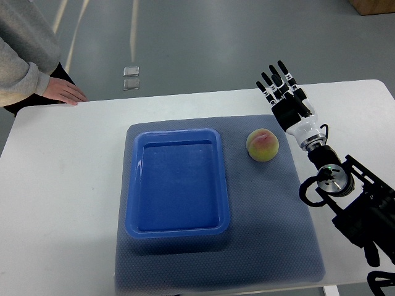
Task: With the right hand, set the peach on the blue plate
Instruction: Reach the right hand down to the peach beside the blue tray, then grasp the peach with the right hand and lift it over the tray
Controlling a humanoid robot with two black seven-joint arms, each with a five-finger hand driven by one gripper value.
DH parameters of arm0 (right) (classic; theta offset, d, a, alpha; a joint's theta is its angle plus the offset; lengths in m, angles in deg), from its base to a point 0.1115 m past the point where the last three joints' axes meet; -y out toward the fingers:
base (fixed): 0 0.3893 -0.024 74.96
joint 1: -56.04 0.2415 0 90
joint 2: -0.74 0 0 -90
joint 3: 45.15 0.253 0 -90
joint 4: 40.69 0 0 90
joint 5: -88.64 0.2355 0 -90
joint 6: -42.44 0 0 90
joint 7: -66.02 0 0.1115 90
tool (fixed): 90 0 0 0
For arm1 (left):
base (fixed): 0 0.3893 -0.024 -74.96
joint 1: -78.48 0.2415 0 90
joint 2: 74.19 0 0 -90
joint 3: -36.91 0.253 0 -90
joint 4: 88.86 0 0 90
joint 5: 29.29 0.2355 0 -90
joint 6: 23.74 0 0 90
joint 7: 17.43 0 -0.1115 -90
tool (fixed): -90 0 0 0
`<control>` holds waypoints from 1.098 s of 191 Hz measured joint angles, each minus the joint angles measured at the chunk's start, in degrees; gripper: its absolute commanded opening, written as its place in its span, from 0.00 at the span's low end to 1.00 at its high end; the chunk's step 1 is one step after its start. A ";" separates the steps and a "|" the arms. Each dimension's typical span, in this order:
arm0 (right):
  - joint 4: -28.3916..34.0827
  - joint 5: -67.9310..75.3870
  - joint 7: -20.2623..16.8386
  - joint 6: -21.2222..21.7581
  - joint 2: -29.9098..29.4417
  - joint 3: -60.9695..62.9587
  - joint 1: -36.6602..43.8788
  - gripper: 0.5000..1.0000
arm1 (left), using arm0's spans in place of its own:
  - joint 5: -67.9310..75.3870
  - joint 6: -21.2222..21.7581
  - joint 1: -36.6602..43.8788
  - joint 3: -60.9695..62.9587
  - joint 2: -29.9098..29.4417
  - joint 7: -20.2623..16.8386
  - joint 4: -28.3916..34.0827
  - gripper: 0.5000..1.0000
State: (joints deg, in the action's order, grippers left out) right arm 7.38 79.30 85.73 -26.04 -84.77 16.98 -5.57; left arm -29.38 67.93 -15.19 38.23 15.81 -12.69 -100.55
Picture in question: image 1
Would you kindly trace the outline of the grey sweatshirt forearm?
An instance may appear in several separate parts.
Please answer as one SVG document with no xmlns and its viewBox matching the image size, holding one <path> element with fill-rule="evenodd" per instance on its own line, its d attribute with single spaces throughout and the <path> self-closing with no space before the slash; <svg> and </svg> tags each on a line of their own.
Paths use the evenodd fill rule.
<svg viewBox="0 0 395 296">
<path fill-rule="evenodd" d="M 1 106 L 42 95 L 60 62 L 56 36 L 33 1 L 1 1 Z"/>
</svg>

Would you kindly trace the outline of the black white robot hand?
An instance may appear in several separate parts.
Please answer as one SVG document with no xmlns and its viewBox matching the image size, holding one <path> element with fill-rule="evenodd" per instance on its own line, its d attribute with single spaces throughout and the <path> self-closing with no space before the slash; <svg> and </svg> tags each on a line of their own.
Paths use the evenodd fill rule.
<svg viewBox="0 0 395 296">
<path fill-rule="evenodd" d="M 326 125 L 318 124 L 318 116 L 307 94 L 298 85 L 295 78 L 282 61 L 277 62 L 278 68 L 269 66 L 271 75 L 261 73 L 264 82 L 256 82 L 271 105 L 272 113 L 282 130 L 293 136 L 299 147 L 304 151 L 312 151 L 324 146 L 328 132 L 322 129 Z"/>
</svg>

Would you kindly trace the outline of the person's bare hand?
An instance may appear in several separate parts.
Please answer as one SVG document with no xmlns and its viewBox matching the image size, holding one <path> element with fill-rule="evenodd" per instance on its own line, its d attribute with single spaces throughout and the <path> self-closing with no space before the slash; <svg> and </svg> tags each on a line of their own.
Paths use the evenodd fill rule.
<svg viewBox="0 0 395 296">
<path fill-rule="evenodd" d="M 49 79 L 43 97 L 70 105 L 88 101 L 88 98 L 79 87 L 60 78 Z"/>
</svg>

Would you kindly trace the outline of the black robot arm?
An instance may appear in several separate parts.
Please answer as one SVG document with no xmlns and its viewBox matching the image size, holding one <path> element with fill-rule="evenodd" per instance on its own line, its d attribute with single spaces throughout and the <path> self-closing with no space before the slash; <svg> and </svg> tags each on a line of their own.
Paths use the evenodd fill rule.
<svg viewBox="0 0 395 296">
<path fill-rule="evenodd" d="M 362 145 L 345 157 L 318 142 L 307 150 L 303 186 L 329 287 L 367 281 L 375 295 L 394 285 L 394 149 Z"/>
</svg>

